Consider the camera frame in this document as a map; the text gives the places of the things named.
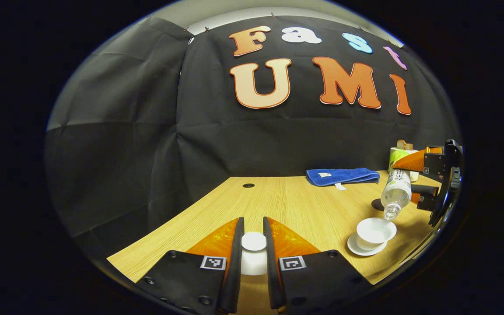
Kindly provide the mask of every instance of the blue letter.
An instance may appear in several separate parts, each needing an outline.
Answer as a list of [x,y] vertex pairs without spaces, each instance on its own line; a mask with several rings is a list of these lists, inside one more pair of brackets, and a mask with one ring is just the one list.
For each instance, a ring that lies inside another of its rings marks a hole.
[[352,46],[356,50],[359,50],[360,52],[366,52],[367,54],[372,54],[372,48],[367,44],[366,40],[357,35],[349,33],[343,33],[342,36],[346,40],[349,40],[350,46]]

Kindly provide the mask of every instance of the pink letter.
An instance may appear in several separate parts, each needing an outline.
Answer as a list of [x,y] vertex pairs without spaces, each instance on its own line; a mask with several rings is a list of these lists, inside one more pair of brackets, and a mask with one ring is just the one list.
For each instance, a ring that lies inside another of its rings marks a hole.
[[396,61],[398,66],[400,66],[404,70],[408,70],[408,67],[400,61],[400,56],[398,54],[393,52],[392,49],[388,46],[384,47],[384,49],[388,50],[388,52],[390,53],[390,56],[392,56],[392,58],[394,58],[394,61]]

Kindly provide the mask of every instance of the white letter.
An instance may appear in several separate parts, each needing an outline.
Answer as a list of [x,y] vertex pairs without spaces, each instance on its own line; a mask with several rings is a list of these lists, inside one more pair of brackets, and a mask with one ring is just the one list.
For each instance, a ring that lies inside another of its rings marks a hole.
[[309,42],[310,44],[320,44],[322,40],[308,28],[284,28],[281,38],[286,42]]

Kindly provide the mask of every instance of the white saucer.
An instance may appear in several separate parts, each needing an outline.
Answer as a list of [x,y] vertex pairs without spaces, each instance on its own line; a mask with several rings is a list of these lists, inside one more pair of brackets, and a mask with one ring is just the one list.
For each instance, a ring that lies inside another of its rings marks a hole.
[[375,249],[372,249],[370,251],[366,251],[366,250],[360,249],[358,247],[358,245],[357,245],[357,238],[358,237],[359,236],[357,235],[357,233],[353,233],[350,236],[350,238],[348,238],[348,240],[347,240],[347,247],[349,247],[353,253],[356,253],[359,256],[371,256],[376,253],[380,253],[384,249],[384,247],[386,247],[386,244],[388,244],[388,242],[385,241],[384,243],[378,245],[378,247],[376,247]]

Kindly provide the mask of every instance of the orange letter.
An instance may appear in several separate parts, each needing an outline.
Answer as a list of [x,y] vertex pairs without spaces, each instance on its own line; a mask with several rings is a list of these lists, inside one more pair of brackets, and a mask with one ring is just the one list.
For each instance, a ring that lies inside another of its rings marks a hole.
[[381,104],[376,96],[375,83],[372,80],[372,68],[362,63],[354,63],[351,75],[333,58],[317,56],[312,62],[320,66],[324,80],[324,94],[320,102],[324,104],[341,104],[342,96],[338,94],[338,86],[350,104],[357,98],[360,89],[359,104],[363,107],[380,108]]
[[408,104],[408,95],[406,94],[406,82],[404,79],[396,76],[396,74],[391,74],[390,78],[394,81],[394,85],[396,86],[396,92],[398,93],[398,105],[396,105],[396,109],[400,114],[411,115],[412,109]]
[[240,66],[233,66],[229,72],[234,76],[234,93],[238,102],[254,109],[270,108],[285,102],[291,91],[287,71],[287,66],[290,64],[291,60],[286,58],[266,61],[266,67],[272,68],[273,80],[276,83],[273,92],[266,95],[256,92],[254,71],[258,69],[258,64],[245,63]]
[[270,30],[271,28],[267,26],[258,26],[257,28],[250,28],[249,30],[243,30],[231,34],[229,38],[234,39],[234,43],[236,44],[234,56],[242,56],[260,50],[262,45],[256,44],[254,40],[263,42],[266,40],[266,35],[262,32],[269,32]]

